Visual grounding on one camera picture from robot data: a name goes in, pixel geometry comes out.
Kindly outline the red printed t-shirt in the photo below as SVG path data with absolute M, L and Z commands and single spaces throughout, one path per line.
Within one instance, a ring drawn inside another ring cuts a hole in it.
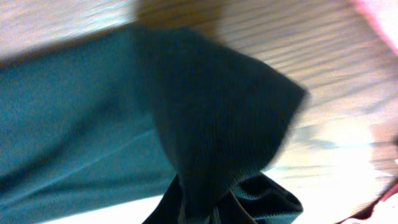
M 372 30 L 397 54 L 397 0 L 352 0 Z M 341 224 L 397 224 L 397 179 L 377 200 Z

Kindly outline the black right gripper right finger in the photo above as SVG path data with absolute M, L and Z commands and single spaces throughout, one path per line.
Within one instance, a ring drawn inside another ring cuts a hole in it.
M 211 224 L 257 224 L 248 212 L 249 200 L 230 190 L 215 206 Z

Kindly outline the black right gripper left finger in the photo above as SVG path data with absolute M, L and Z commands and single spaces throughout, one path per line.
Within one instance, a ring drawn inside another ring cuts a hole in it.
M 186 202 L 185 199 L 183 198 L 180 204 L 180 211 L 178 215 L 178 224 L 188 224 L 187 218 L 186 218 Z

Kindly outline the black t-shirt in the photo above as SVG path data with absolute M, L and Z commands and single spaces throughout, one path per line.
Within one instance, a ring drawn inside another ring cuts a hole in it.
M 163 199 L 147 223 L 211 223 L 232 190 L 257 223 L 302 204 L 262 173 L 307 90 L 187 29 L 128 27 L 1 69 L 1 222 Z

